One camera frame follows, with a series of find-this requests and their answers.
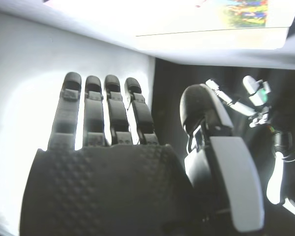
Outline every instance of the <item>colorful illustration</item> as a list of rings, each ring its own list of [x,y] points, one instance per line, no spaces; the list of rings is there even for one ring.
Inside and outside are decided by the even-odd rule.
[[[268,0],[227,0],[223,21],[231,28],[265,27]]]

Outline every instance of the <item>black fingertip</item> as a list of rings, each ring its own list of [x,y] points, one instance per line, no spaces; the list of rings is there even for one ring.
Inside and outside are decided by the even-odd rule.
[[[104,85],[107,92],[120,92],[120,82],[115,75],[106,76]]]
[[[62,89],[72,89],[81,91],[82,78],[78,73],[69,72],[66,74]]]
[[[102,92],[102,87],[99,78],[96,76],[88,76],[87,81],[85,83],[85,92],[94,91],[94,92]]]
[[[126,79],[126,82],[124,83],[124,90],[130,94],[133,94],[134,92],[142,93],[139,82],[131,77]]]

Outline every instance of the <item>black floor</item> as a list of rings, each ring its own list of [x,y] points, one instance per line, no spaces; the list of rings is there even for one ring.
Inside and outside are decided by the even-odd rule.
[[[156,61],[152,115],[161,144],[170,144],[181,163],[186,153],[187,135],[179,117],[179,102],[183,91],[192,84],[204,83],[214,78],[225,85],[229,94],[246,96],[242,78],[253,76],[256,80],[268,81],[272,93],[270,104],[285,114],[283,124],[290,129],[295,145],[295,71],[260,68],[189,66],[178,65],[158,59]],[[274,158],[271,153],[271,133],[266,126],[249,128],[248,120],[231,109],[227,109],[235,126],[235,134],[247,143],[262,182],[264,193],[273,172]],[[281,206],[272,205],[265,197],[265,234],[269,236],[295,236],[295,216]]]

